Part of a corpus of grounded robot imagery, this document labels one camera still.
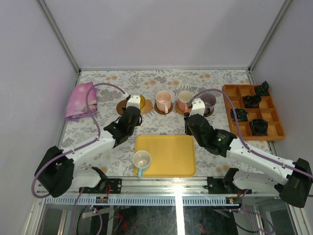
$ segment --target rectangular tray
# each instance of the rectangular tray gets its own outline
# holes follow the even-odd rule
[[[151,155],[150,168],[142,177],[192,177],[196,174],[194,142],[191,136],[142,135],[135,143],[135,152]]]
[[[240,121],[239,128],[243,134],[245,141],[280,141],[286,137],[282,123],[275,108],[273,99],[269,93],[269,96],[262,96],[259,108],[248,109],[245,108],[243,102],[243,96],[255,95],[254,87],[259,85],[224,85],[223,91],[230,97],[235,108],[245,109],[248,114],[248,121]],[[236,122],[231,118],[231,106],[226,97],[224,97],[224,103],[227,113],[227,119],[229,124],[229,130],[231,133],[238,136]],[[267,136],[253,136],[249,122],[253,119],[261,118],[268,122],[268,135]]]

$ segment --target wooden coaster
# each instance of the wooden coaster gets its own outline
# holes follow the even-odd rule
[[[179,109],[177,102],[176,102],[176,105],[175,105],[175,110],[176,110],[176,112],[177,112],[178,114],[184,115],[184,112]]]
[[[125,107],[127,104],[127,100],[122,100],[119,102],[116,106],[116,111],[118,114],[122,115],[123,114],[123,107]],[[146,114],[150,112],[153,109],[153,104],[150,100],[146,99],[145,105],[140,109],[140,114]]]
[[[212,114],[213,114],[213,112],[214,112],[214,109],[209,113],[209,114],[205,114],[205,115],[203,115],[204,117],[209,117],[209,116],[211,116]]]
[[[155,103],[155,111],[156,111],[158,114],[166,115],[166,114],[169,114],[172,110],[173,110],[173,103],[172,103],[172,105],[171,105],[171,108],[168,110],[168,113],[164,113],[163,111],[159,110],[159,109],[157,108],[157,103]]]

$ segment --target pink cloth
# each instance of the pink cloth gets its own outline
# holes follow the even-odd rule
[[[97,113],[97,95],[93,88],[88,96],[88,105],[91,113],[87,113],[86,95],[87,91],[93,86],[92,82],[85,83],[74,87],[70,95],[67,109],[65,111],[65,119],[69,121],[78,121],[80,118],[90,117]]]

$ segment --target gray wall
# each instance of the gray wall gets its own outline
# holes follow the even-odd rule
[[[80,67],[248,67],[284,0],[46,0]]]
[[[279,152],[293,160],[304,158],[313,169],[312,9],[312,0],[293,1],[253,74],[257,83],[268,81],[285,128],[286,138],[276,142]],[[313,221],[313,198],[305,210]]]
[[[21,233],[30,186],[56,143],[75,73],[36,1],[0,7],[0,234]]]

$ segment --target tabletop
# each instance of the tabletop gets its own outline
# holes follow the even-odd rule
[[[181,91],[188,90],[193,94],[209,88],[222,89],[224,84],[249,84],[245,70],[130,70],[130,71],[84,71],[78,84],[92,81],[94,84],[107,82],[118,85],[128,94],[142,94],[155,103],[159,91],[172,94],[173,102],[177,101]],[[222,94],[213,92],[217,98],[214,113],[207,117],[209,123],[218,129],[229,131]],[[101,128],[109,125],[119,117],[116,105],[124,97],[117,89],[108,86],[97,87],[98,113],[96,119]],[[101,153],[84,162],[78,168],[96,166],[108,176],[135,176],[133,172],[133,154],[135,140],[139,135],[184,135],[183,116],[173,111],[160,115],[154,109],[142,115],[141,126],[136,127],[134,134],[118,147],[108,153]],[[63,136],[62,148],[70,148],[82,141],[97,135],[95,125],[89,117],[79,122],[69,121]],[[252,146],[270,151],[266,141],[248,141]],[[195,176],[224,176],[230,167],[257,172],[245,163],[226,159],[209,153],[196,141],[195,158],[197,173]]]

